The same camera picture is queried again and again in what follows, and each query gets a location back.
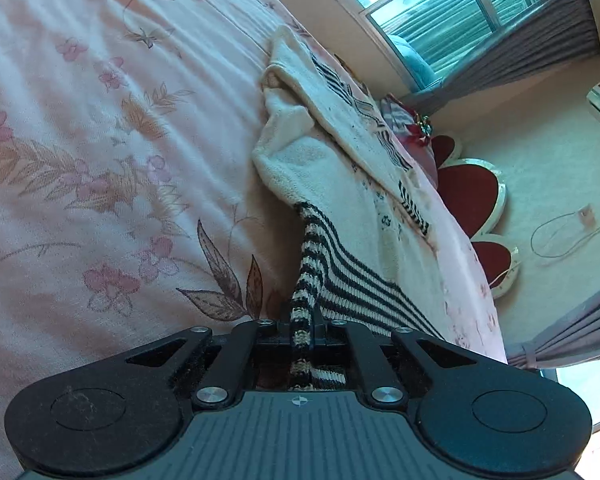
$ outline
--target pink floral bed sheet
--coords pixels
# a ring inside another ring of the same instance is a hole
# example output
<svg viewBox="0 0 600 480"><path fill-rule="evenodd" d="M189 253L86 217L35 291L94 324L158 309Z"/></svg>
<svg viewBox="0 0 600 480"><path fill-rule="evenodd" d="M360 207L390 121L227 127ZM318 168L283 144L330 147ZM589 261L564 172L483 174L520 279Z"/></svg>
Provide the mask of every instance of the pink floral bed sheet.
<svg viewBox="0 0 600 480"><path fill-rule="evenodd" d="M282 23L349 80L277 0L0 0L0 479L24 386L291 294L302 225L251 163ZM449 239L456 343L503 359L471 246Z"/></svg>

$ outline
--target white wall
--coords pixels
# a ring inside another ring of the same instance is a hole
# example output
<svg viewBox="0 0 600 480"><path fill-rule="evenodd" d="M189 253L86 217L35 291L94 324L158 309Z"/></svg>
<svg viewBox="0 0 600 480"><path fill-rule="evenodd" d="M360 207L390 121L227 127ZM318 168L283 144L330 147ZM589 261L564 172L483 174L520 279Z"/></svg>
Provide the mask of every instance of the white wall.
<svg viewBox="0 0 600 480"><path fill-rule="evenodd" d="M384 53L336 0L280 1L316 40L346 61L374 96L409 92Z"/></svg>
<svg viewBox="0 0 600 480"><path fill-rule="evenodd" d="M600 113L586 101L599 81L600 58L574 63L459 133L462 156L493 163L507 184L506 211L494 232L518 245L523 263L512 290L496 300L506 342L532 338L600 290L600 234L557 261L535 256L529 245L542 222L587 203L600 225ZM560 253L584 234L569 222L547 252ZM537 241L542 245L558 227Z"/></svg>

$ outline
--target curtain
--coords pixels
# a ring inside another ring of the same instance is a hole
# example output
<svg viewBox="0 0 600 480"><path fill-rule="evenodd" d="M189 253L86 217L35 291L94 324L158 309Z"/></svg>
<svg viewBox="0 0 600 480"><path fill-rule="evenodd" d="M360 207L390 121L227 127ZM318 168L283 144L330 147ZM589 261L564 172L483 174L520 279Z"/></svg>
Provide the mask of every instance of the curtain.
<svg viewBox="0 0 600 480"><path fill-rule="evenodd" d="M431 115L453 99L599 53L589 0L541 0L486 38L434 85L402 101Z"/></svg>
<svg viewBox="0 0 600 480"><path fill-rule="evenodd" d="M600 359L600 292L531 341L506 346L510 365L559 368Z"/></svg>
<svg viewBox="0 0 600 480"><path fill-rule="evenodd" d="M526 7L524 0L491 1L503 24ZM382 29L406 40L440 77L491 34L475 0L423 0Z"/></svg>

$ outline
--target wrinkled fabric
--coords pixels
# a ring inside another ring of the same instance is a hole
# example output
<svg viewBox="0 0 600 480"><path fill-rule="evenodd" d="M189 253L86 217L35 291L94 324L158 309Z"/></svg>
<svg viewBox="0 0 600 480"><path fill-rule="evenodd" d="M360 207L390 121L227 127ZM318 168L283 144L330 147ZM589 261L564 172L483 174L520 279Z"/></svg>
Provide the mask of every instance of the wrinkled fabric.
<svg viewBox="0 0 600 480"><path fill-rule="evenodd" d="M277 0L0 0L0 479L20 471L2 417L24 386L279 314L302 223L251 151L283 24L350 81ZM435 207L454 338L502 359L484 275Z"/></svg>

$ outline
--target triangular cutout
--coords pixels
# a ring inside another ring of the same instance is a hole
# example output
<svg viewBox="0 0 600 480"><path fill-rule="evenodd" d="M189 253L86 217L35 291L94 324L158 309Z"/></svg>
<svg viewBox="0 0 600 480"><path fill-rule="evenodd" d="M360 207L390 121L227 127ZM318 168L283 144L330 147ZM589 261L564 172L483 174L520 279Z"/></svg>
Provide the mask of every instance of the triangular cutout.
<svg viewBox="0 0 600 480"><path fill-rule="evenodd" d="M457 368L460 366L475 365L474 360L448 350L442 346L426 339L420 339L418 345L431 357L441 368Z"/></svg>
<svg viewBox="0 0 600 480"><path fill-rule="evenodd" d="M133 365L157 368L165 364L186 342L186 339L174 339L164 345L158 346L158 348L153 348L129 357L126 359L126 362Z"/></svg>

